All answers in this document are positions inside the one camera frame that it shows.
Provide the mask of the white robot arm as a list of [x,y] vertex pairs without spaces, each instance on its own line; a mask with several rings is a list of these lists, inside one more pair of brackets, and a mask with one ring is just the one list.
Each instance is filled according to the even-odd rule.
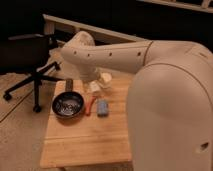
[[96,46],[78,32],[61,50],[80,78],[129,72],[126,111],[134,171],[212,171],[213,52],[191,41]]

